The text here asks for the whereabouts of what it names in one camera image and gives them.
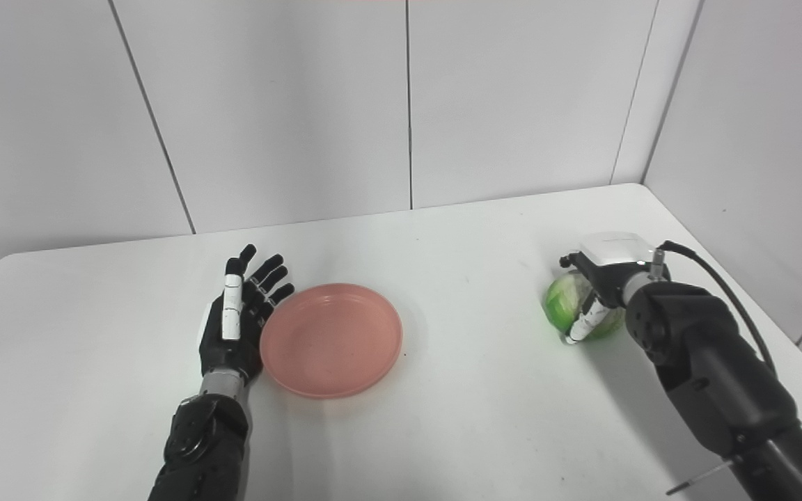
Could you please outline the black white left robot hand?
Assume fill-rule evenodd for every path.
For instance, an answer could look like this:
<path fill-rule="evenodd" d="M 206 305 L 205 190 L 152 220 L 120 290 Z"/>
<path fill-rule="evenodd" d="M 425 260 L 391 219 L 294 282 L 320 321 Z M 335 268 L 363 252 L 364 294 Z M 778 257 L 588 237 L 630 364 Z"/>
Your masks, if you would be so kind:
<path fill-rule="evenodd" d="M 263 371 L 260 343 L 265 324 L 277 305 L 294 293 L 285 281 L 289 271 L 283 255 L 268 257 L 251 275 L 249 264 L 257 254 L 253 244 L 226 262 L 223 289 L 211 303 L 203 324 L 201 374 L 229 369 L 251 383 Z"/>

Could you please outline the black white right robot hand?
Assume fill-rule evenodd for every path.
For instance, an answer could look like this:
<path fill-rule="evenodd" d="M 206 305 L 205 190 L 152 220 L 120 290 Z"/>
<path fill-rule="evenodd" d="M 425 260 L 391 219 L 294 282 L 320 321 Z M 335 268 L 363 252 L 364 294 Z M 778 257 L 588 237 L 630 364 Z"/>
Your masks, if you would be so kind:
<path fill-rule="evenodd" d="M 637 289 L 669 279 L 664 251 L 633 232 L 598 232 L 583 238 L 573 253 L 560 257 L 588 283 L 585 301 L 577 308 L 566 343 L 577 344 L 595 334 L 607 318 L 624 310 Z"/>

